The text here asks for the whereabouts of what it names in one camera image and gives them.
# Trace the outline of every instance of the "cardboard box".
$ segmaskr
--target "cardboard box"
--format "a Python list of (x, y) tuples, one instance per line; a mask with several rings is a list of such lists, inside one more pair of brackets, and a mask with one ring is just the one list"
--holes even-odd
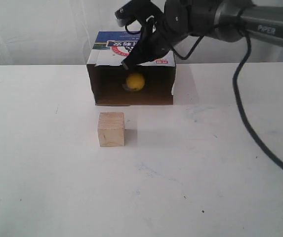
[(170, 51), (164, 58), (136, 66), (135, 72), (146, 79), (144, 88), (129, 92), (123, 88), (131, 73), (121, 61), (139, 40), (139, 35), (127, 32), (99, 32), (87, 70), (96, 105), (172, 105), (175, 80), (175, 60)]

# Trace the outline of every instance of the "white table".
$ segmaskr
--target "white table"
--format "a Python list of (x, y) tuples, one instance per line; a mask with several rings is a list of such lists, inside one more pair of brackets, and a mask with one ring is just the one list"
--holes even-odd
[[(0, 66), (0, 237), (283, 237), (283, 171), (241, 122), (236, 66), (178, 65), (163, 107), (95, 106), (85, 66)], [(283, 63), (239, 84), (283, 159)], [(108, 111), (127, 146), (99, 147)]]

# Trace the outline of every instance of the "wooden cube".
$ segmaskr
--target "wooden cube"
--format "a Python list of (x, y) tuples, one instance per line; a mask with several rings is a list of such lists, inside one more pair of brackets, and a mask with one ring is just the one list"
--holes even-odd
[(100, 147), (124, 146), (125, 123), (121, 112), (100, 113), (98, 139)]

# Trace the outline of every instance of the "white wall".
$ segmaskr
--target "white wall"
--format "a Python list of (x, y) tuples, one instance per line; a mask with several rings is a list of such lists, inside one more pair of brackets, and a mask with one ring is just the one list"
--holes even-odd
[[(117, 26), (114, 11), (125, 2), (0, 0), (0, 64), (84, 64), (98, 31), (123, 30)], [(165, 0), (153, 2), (163, 9)], [(283, 6), (283, 0), (255, 3)], [(194, 40), (188, 37), (181, 43), (180, 53), (185, 54)], [(244, 52), (244, 40), (226, 43), (204, 39), (186, 62), (238, 62)], [(254, 40), (250, 61), (272, 60), (283, 60), (283, 50)]]

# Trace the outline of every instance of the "black cable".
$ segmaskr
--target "black cable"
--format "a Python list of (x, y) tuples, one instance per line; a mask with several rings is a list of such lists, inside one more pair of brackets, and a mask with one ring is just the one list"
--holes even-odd
[(253, 129), (253, 127), (251, 126), (251, 124), (249, 123), (249, 120), (245, 114), (244, 108), (243, 108), (243, 104), (242, 104), (242, 100), (240, 97), (240, 92), (239, 92), (239, 87), (238, 87), (238, 76), (239, 73), (241, 71), (241, 69), (243, 68), (243, 66), (245, 65), (245, 63), (247, 62), (250, 54), (251, 54), (251, 39), (249, 36), (249, 33), (247, 30), (245, 30), (244, 28), (239, 28), (239, 30), (244, 34), (244, 37), (246, 39), (246, 43), (247, 43), (247, 52), (246, 55), (244, 56), (244, 58), (242, 59), (242, 61), (239, 63), (234, 77), (233, 77), (233, 88), (234, 88), (234, 93), (235, 93), (235, 98), (236, 98), (236, 103), (237, 103), (237, 107), (240, 113), (240, 117), (242, 119), (242, 122), (245, 126), (245, 128), (247, 129), (247, 131), (249, 132), (249, 134), (251, 135), (251, 137), (253, 138), (253, 140), (255, 141), (255, 143), (261, 148), (261, 150), (279, 167), (283, 170), (283, 161), (281, 161), (281, 159), (279, 159), (266, 145), (265, 143), (261, 140), (261, 138), (258, 136), (258, 134), (255, 132), (255, 130)]
[[(229, 23), (222, 23), (222, 24), (218, 24), (218, 25), (214, 25), (212, 28), (208, 29), (208, 31), (206, 31), (205, 34), (203, 34), (202, 36), (200, 36), (197, 41), (195, 42), (195, 44), (193, 45), (193, 47), (191, 48), (191, 50), (189, 51), (189, 53), (183, 57), (181, 56), (175, 49), (174, 47), (170, 44), (170, 42), (165, 38), (164, 34), (161, 33), (161, 35), (163, 36), (163, 38), (165, 39), (166, 43), (168, 44), (168, 46), (171, 48), (171, 50), (173, 51), (173, 53), (176, 54), (176, 56), (178, 56), (180, 59), (182, 60), (186, 60), (188, 59), (191, 54), (194, 52), (194, 50), (196, 49), (196, 47), (199, 45), (199, 43), (201, 42), (201, 40), (208, 35), (209, 33), (211, 33), (213, 30), (219, 28), (219, 27), (226, 27), (232, 24)], [(243, 57), (242, 61), (239, 63), (234, 76), (233, 76), (233, 89), (234, 89), (234, 93), (235, 93), (235, 98), (236, 98), (236, 103), (237, 103), (237, 107), (238, 107), (238, 111), (240, 113), (240, 117), (242, 119), (242, 122), (245, 126), (245, 128), (247, 129), (247, 131), (249, 132), (250, 136), (253, 138), (253, 140), (255, 141), (255, 143), (261, 148), (261, 150), (279, 167), (283, 170), (283, 161), (281, 159), (279, 159), (266, 145), (265, 143), (261, 140), (261, 138), (258, 136), (258, 134), (255, 132), (255, 130), (253, 129), (253, 127), (251, 126), (249, 120), (247, 119), (247, 116), (245, 114), (244, 108), (243, 108), (243, 104), (242, 104), (242, 100), (240, 97), (240, 92), (239, 92), (239, 87), (238, 87), (238, 77), (239, 74), (243, 68), (243, 66), (245, 65), (245, 63), (247, 62), (247, 60), (249, 59), (250, 55), (251, 55), (251, 51), (252, 51), (252, 46), (251, 46), (251, 39), (250, 39), (250, 35), (247, 32), (247, 30), (244, 28), (244, 26), (241, 25), (232, 25), (234, 27), (237, 28), (238, 31), (240, 31), (240, 33), (243, 33), (243, 36), (246, 39), (246, 43), (247, 43), (247, 52), (245, 54), (245, 56)]]
[(140, 31), (136, 31), (136, 32), (129, 31), (128, 24), (125, 25), (125, 30), (130, 35), (137, 35), (137, 34), (140, 34), (140, 32), (141, 32), (141, 30)]

